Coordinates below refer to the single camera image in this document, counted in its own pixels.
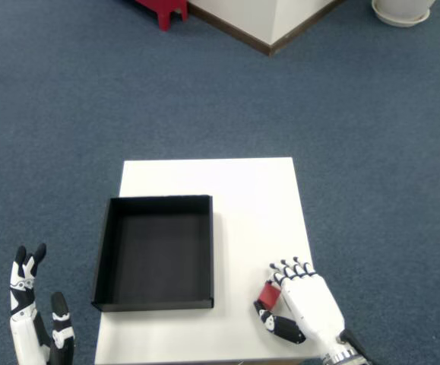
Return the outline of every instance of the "red chair leg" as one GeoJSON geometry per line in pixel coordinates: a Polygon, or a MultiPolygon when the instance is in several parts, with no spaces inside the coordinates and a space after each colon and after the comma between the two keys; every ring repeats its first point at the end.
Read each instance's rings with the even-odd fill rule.
{"type": "Polygon", "coordinates": [[[171,14],[170,13],[157,13],[157,19],[159,20],[159,28],[163,31],[169,29],[171,14]]]}
{"type": "Polygon", "coordinates": [[[188,20],[188,3],[186,0],[181,0],[181,16],[182,21],[188,20]]]}

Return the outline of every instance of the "brown baseboard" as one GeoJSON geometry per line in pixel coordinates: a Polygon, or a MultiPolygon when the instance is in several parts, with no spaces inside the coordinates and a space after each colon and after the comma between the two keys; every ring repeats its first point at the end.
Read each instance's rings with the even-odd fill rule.
{"type": "Polygon", "coordinates": [[[234,25],[224,21],[223,19],[208,13],[207,11],[199,8],[198,6],[188,3],[188,11],[196,17],[199,17],[203,21],[206,21],[213,27],[222,30],[223,32],[229,34],[233,38],[248,44],[250,47],[264,53],[267,56],[273,56],[279,49],[285,47],[294,38],[296,38],[301,33],[304,33],[306,29],[310,26],[316,24],[322,17],[333,10],[336,6],[344,2],[345,0],[334,0],[328,5],[324,6],[321,10],[314,13],[311,17],[303,21],[300,25],[292,29],[288,34],[280,38],[278,41],[272,44],[268,44],[259,38],[244,32],[243,30],[235,27],[234,25]]]}

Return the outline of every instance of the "white flower pot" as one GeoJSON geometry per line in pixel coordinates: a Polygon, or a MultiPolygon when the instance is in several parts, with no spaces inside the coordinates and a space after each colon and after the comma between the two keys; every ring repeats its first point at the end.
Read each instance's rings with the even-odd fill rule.
{"type": "Polygon", "coordinates": [[[377,17],[396,27],[412,27],[429,17],[435,0],[372,0],[377,17]]]}

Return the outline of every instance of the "black tray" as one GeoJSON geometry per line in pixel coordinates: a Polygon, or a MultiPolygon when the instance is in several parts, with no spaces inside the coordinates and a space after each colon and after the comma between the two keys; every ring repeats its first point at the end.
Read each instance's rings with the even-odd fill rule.
{"type": "Polygon", "coordinates": [[[209,195],[112,198],[92,304],[103,312],[212,308],[209,195]]]}

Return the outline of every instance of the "white wall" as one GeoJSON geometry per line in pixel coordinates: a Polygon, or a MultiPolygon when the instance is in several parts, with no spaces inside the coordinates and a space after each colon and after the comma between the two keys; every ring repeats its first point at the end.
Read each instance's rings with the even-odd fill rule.
{"type": "Polygon", "coordinates": [[[276,0],[274,29],[269,43],[276,42],[332,1],[276,0]]]}
{"type": "Polygon", "coordinates": [[[189,2],[255,38],[271,44],[277,0],[189,0],[189,2]]]}
{"type": "Polygon", "coordinates": [[[272,44],[333,0],[188,0],[272,44]]]}

